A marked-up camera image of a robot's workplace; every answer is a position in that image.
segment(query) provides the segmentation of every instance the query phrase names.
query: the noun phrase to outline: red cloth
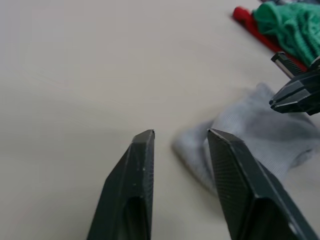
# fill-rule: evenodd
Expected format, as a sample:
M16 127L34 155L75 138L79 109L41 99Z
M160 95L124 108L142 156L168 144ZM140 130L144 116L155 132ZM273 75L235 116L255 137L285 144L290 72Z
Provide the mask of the red cloth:
M272 50L275 53L284 52L279 46L279 44L277 43L277 40L270 39L269 37L259 33L257 22L252 16L252 14L249 12L249 10L241 6L237 6L233 11L232 16L237 22L239 22L242 26L244 26L249 33L255 36L260 42L266 45L270 50ZM286 56L290 58L292 61L294 61L303 71L307 70L307 67L298 59L296 59L294 56L288 53L286 53Z

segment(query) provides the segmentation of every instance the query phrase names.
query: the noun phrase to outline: beige table surface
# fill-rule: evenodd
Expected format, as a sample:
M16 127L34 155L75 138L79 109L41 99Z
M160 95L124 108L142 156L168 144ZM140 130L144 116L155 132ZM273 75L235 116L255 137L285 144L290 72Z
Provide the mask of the beige table surface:
M0 239L86 239L107 175L155 129L153 240L228 240L219 201L170 143L257 83L288 81L230 18L238 5L259 2L2 1ZM320 233L317 159L285 186Z

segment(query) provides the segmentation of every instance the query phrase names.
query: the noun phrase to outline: green knit fabric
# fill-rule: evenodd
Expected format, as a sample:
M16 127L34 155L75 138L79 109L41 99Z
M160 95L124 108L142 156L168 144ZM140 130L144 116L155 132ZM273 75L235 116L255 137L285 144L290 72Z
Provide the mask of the green knit fabric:
M253 17L261 34L275 35L285 52L307 66L320 56L320 5L268 1Z

